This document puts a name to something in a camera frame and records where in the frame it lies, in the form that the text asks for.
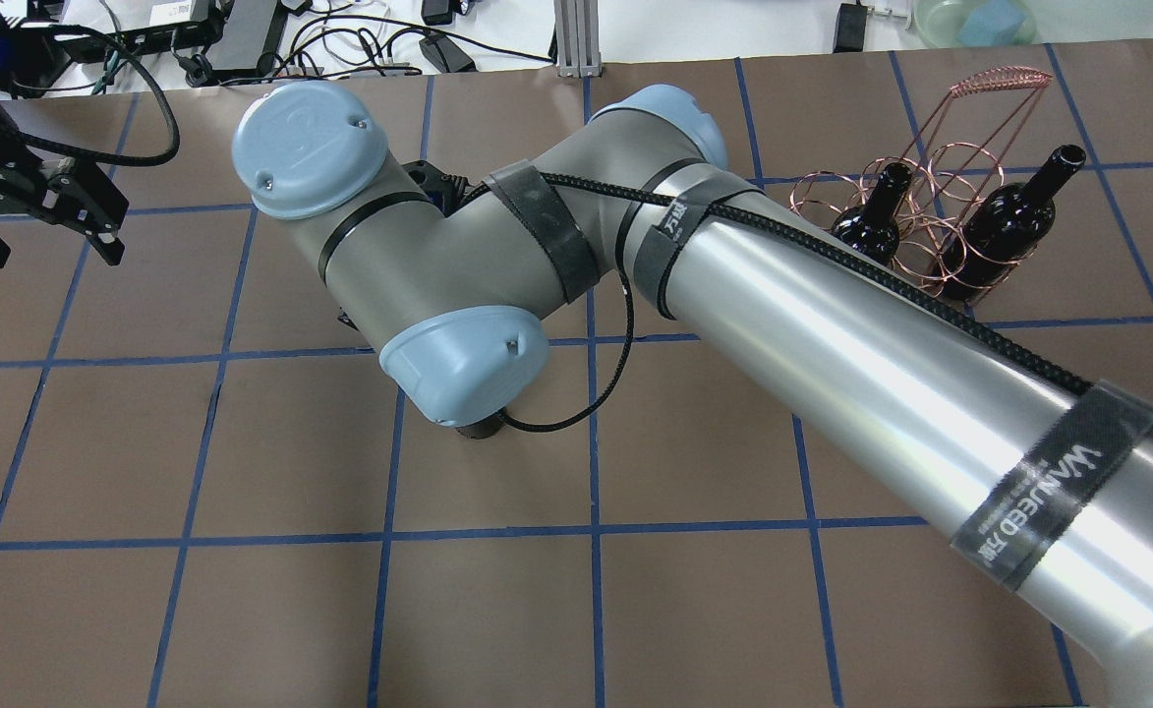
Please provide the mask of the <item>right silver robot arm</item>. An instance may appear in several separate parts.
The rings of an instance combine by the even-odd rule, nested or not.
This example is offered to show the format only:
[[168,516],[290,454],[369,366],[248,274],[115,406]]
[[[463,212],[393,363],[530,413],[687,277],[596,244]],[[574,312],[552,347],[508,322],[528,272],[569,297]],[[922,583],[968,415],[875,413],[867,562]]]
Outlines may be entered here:
[[507,407],[548,361],[542,321],[619,269],[1087,650],[1111,705],[1153,707],[1153,406],[729,173],[719,127],[683,89],[596,112],[453,214],[330,82],[263,95],[231,156],[429,421],[464,429]]

